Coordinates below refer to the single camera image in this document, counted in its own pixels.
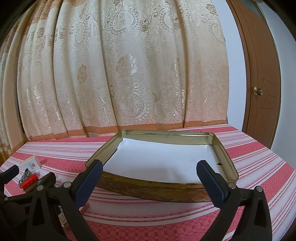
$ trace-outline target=curtain fold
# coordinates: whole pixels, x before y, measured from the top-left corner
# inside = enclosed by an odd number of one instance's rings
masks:
[[[211,0],[39,0],[20,22],[0,51],[0,106],[9,112],[17,89],[29,140],[226,122],[228,61]],[[15,106],[0,113],[3,147],[22,137]]]

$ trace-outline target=striped tablecloth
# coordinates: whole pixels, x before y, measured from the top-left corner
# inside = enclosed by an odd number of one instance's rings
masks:
[[[271,150],[230,125],[187,128],[188,131],[216,133],[238,173],[237,185],[263,187],[268,201],[273,241],[278,241],[296,216],[296,171]],[[4,171],[22,160],[37,155],[42,168],[39,177],[54,172],[57,184],[72,181],[85,170],[84,163],[110,137],[61,139],[28,142],[2,166]],[[17,182],[23,173],[5,187],[7,196],[22,194]],[[219,213],[211,202],[167,203],[142,200],[95,188],[84,218],[101,241],[122,240],[200,240]],[[238,210],[224,240],[230,239],[242,208]],[[67,232],[70,239],[73,234]]]

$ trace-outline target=door frame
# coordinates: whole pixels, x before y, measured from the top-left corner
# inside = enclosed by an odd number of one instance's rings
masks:
[[[262,16],[262,19],[265,21],[266,25],[268,26],[267,21],[266,21],[264,15],[262,14],[261,9],[258,7],[258,5],[253,0],[251,0],[251,1],[256,6],[256,8],[258,9],[259,13]],[[226,2],[227,2],[228,6],[229,6],[229,8],[230,8],[230,10],[232,12],[232,15],[234,17],[234,20],[236,22],[236,25],[237,25],[237,28],[238,28],[238,31],[239,31],[239,35],[240,35],[241,42],[242,42],[242,48],[243,48],[243,52],[244,52],[245,65],[246,65],[247,91],[246,91],[246,106],[245,106],[245,111],[244,111],[244,122],[243,122],[243,126],[242,126],[242,132],[246,133],[247,132],[247,127],[248,127],[248,124],[249,124],[249,114],[250,114],[250,107],[251,107],[251,95],[253,94],[253,89],[252,89],[252,86],[251,86],[250,59],[249,59],[249,53],[248,53],[248,48],[247,48],[247,42],[246,42],[246,39],[245,39],[245,36],[244,36],[245,33],[242,30],[242,26],[241,26],[239,17],[237,15],[232,3],[231,3],[231,0],[226,0]],[[279,70],[279,84],[281,84],[280,70]],[[280,107],[281,107],[281,91],[279,91],[278,100],[279,100],[279,104],[278,104],[279,109],[278,109],[278,114],[276,115],[276,118],[275,118],[276,125],[275,125],[274,130],[273,130],[274,133],[272,134],[271,139],[269,140],[268,148],[270,148],[271,145],[272,145],[272,142],[273,142],[274,136],[275,136],[275,132],[276,132],[276,127],[277,127],[277,124],[279,122],[279,114],[280,114]]]

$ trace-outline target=red toy block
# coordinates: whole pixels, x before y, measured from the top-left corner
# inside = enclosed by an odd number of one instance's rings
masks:
[[[28,177],[26,180],[24,180],[21,183],[21,187],[23,190],[25,190],[26,188],[28,188],[29,186],[31,186],[34,182],[38,181],[38,177],[36,174],[33,174],[32,176]]]

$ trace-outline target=white wall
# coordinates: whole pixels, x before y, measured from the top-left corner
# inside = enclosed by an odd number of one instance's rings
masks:
[[[239,31],[225,0],[212,0],[221,22],[226,41],[229,65],[228,123],[242,130],[246,106],[246,67]]]
[[[270,28],[281,69],[281,111],[271,150],[296,169],[296,41],[265,3],[258,3]]]

